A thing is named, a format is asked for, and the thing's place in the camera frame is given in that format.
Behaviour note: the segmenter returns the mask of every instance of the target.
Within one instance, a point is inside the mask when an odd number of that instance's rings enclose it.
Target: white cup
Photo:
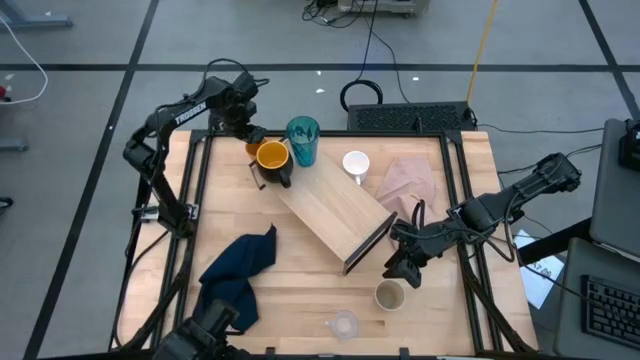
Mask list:
[[[376,286],[373,295],[376,304],[386,311],[396,311],[404,304],[404,288],[400,283],[391,279],[382,280]]]
[[[350,151],[342,158],[342,167],[358,185],[362,185],[369,171],[369,157],[362,151]]]

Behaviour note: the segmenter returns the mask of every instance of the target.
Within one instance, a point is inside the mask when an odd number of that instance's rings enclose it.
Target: wooden cutting board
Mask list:
[[[343,273],[382,238],[395,218],[318,151],[310,167],[294,159],[291,187],[264,182],[344,263]],[[262,181],[254,170],[257,181]]]

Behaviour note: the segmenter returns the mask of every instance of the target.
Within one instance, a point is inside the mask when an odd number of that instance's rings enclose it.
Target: mug handle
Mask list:
[[[282,184],[282,186],[285,189],[288,189],[291,187],[291,179],[289,178],[289,175],[287,175],[284,170],[280,169],[280,171],[278,171],[278,175],[280,176],[280,183]]]

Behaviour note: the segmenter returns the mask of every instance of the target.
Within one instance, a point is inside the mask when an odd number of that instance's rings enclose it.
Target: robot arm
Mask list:
[[[445,220],[418,228],[398,220],[390,236],[398,240],[398,250],[386,262],[385,278],[403,278],[420,287],[420,268],[434,257],[460,242],[478,243],[489,237],[498,225],[513,223],[524,212],[521,207],[540,194],[573,191],[580,185],[581,173],[560,153],[551,154],[536,164],[531,175],[500,191],[469,199],[449,210]]]
[[[164,161],[169,154],[169,138],[173,131],[206,110],[221,119],[224,130],[248,142],[259,143],[266,129],[249,124],[256,113],[250,101],[258,93],[253,77],[242,72],[233,84],[211,76],[205,79],[196,93],[172,105],[164,105],[147,117],[127,142],[123,156],[149,183],[158,198],[158,222],[179,237],[193,231],[190,209],[180,203],[163,175]],[[156,137],[156,147],[145,140]]]

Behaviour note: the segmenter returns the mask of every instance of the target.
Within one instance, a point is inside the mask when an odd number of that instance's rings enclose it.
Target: beige cloth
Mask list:
[[[399,219],[411,222],[413,209],[420,199],[426,203],[425,224],[434,218],[433,202],[436,184],[426,156],[395,158],[385,175],[376,200]]]

